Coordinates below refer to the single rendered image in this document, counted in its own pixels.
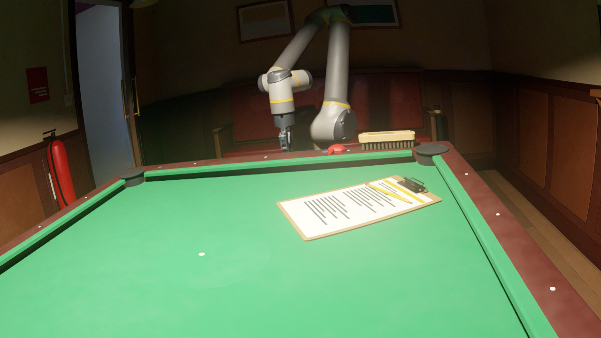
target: red leather bench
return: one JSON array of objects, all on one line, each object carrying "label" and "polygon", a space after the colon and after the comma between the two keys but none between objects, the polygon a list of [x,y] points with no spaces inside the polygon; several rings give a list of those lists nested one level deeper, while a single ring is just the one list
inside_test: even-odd
[{"label": "red leather bench", "polygon": [[[309,90],[294,94],[294,105],[320,107],[324,85],[324,77],[315,77]],[[413,130],[416,142],[430,141],[417,73],[351,74],[349,103],[357,115],[357,134],[345,146],[359,146],[358,134],[367,131]],[[268,94],[256,85],[234,87],[230,106],[232,122],[213,130],[218,158],[281,152]]]}]

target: red sign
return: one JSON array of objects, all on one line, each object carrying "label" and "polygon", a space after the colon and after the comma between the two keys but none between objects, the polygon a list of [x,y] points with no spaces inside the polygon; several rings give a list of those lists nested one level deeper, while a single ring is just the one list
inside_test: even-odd
[{"label": "red sign", "polygon": [[50,100],[48,90],[48,72],[45,67],[28,68],[27,87],[29,90],[29,104]]}]

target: clipboard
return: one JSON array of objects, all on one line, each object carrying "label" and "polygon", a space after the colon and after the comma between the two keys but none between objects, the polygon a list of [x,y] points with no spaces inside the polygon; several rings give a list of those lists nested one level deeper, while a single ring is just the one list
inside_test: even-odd
[{"label": "clipboard", "polygon": [[365,183],[276,204],[300,237],[304,241],[312,241],[368,226],[442,201],[431,192],[415,194],[408,191],[397,184],[401,180],[402,177],[393,175],[366,183],[385,188],[411,200],[414,205],[369,188]]}]

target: brass door handle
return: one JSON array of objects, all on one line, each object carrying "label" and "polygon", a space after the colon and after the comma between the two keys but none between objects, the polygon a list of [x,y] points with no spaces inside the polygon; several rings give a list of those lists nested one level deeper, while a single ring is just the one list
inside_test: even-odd
[{"label": "brass door handle", "polygon": [[136,81],[136,76],[132,78],[133,87],[135,89],[134,93],[136,94],[136,112],[134,115],[140,116],[140,103],[138,102],[138,81]]},{"label": "brass door handle", "polygon": [[125,110],[125,87],[123,84],[125,81],[121,80],[121,98],[123,99],[123,118],[127,121],[127,111]]}]

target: robotic arm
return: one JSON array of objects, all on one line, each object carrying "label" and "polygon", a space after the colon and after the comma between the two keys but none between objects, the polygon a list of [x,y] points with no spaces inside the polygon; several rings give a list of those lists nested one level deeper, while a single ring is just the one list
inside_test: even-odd
[{"label": "robotic arm", "polygon": [[355,12],[346,4],[327,6],[305,18],[303,27],[284,49],[275,64],[258,79],[259,90],[269,93],[275,126],[280,128],[279,144],[284,152],[291,150],[294,125],[293,93],[311,88],[313,77],[306,70],[291,70],[315,35],[330,26],[328,63],[323,105],[311,124],[311,137],[316,141],[348,141],[357,130],[355,112],[347,101],[349,87],[350,24]]}]

